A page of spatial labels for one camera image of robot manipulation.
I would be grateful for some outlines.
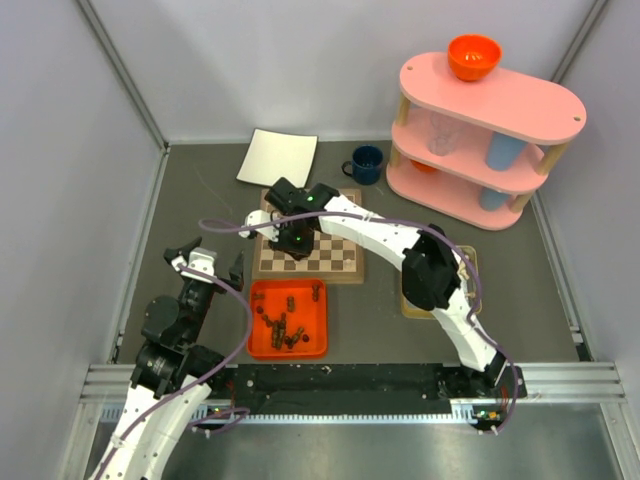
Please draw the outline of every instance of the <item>wooden chessboard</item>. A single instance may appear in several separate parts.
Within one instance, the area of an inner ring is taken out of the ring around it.
[[[469,247],[467,245],[459,245],[462,253],[466,255],[466,257],[471,260],[471,263],[476,268],[476,272],[478,271],[478,254],[476,253],[476,249],[473,247]],[[429,320],[435,320],[436,317],[433,316],[431,312],[426,310],[422,310],[421,308],[416,307],[412,304],[406,297],[402,294],[402,278],[400,278],[400,288],[398,289],[400,292],[400,310],[402,310],[402,314],[407,318],[425,318]],[[476,294],[476,286],[471,278],[467,280],[467,291],[472,295],[469,298],[469,305],[473,304],[475,294]],[[476,313],[480,313],[482,310],[482,303],[478,307],[478,311]]]
[[[260,209],[267,212],[273,207],[261,194]],[[340,193],[360,205],[362,200],[359,189],[345,188]],[[364,252],[362,247],[341,237],[316,232],[313,252],[308,258],[295,261],[284,252],[269,248],[269,241],[263,236],[256,238],[253,256],[253,279],[276,278],[319,278],[326,283],[359,284],[364,283]]]

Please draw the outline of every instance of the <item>red tray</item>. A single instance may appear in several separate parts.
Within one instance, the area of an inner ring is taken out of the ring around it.
[[[312,286],[319,285],[318,301],[312,298]],[[264,299],[254,299],[255,294],[263,294]],[[294,312],[287,311],[287,297],[295,299]],[[251,310],[253,311],[253,330],[247,350],[257,360],[294,360],[322,358],[327,353],[329,337],[327,333],[327,286],[317,278],[290,280],[260,280],[251,285]],[[263,314],[256,309],[262,307]],[[302,338],[292,349],[282,345],[280,350],[271,346],[272,329],[262,319],[267,314],[270,319],[279,320],[282,312],[287,313],[287,335],[293,335],[299,327],[304,327]]]

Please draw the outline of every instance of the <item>shelf tier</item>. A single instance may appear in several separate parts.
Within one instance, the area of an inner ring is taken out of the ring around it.
[[[396,167],[387,165],[387,182],[401,197],[485,230],[510,227],[522,215],[509,210],[509,202],[488,212],[480,206],[480,185],[445,172],[421,172],[405,157]]]
[[[513,195],[537,190],[547,179],[547,175],[539,175],[534,170],[544,153],[533,144],[525,147],[509,170],[499,172],[489,168],[485,158],[493,132],[476,125],[465,124],[452,153],[444,157],[433,155],[427,148],[433,133],[429,115],[429,110],[413,108],[406,125],[393,124],[393,144],[405,157]]]
[[[538,145],[566,143],[587,121],[580,99],[561,85],[500,67],[463,82],[442,52],[405,63],[400,88],[416,105]]]

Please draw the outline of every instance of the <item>blue mug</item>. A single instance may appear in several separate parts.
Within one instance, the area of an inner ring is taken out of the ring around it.
[[[350,161],[342,164],[342,173],[360,185],[373,185],[382,173],[382,150],[373,145],[362,145],[353,151]]]

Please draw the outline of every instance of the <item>gray wall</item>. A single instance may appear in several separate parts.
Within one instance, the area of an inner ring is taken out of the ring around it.
[[[565,84],[587,125],[542,189],[600,359],[615,360],[640,418],[640,2],[612,1]]]
[[[0,2],[0,477],[55,478],[159,151],[70,0]]]
[[[548,78],[591,1],[93,0],[163,134],[389,138],[411,56],[482,32]]]

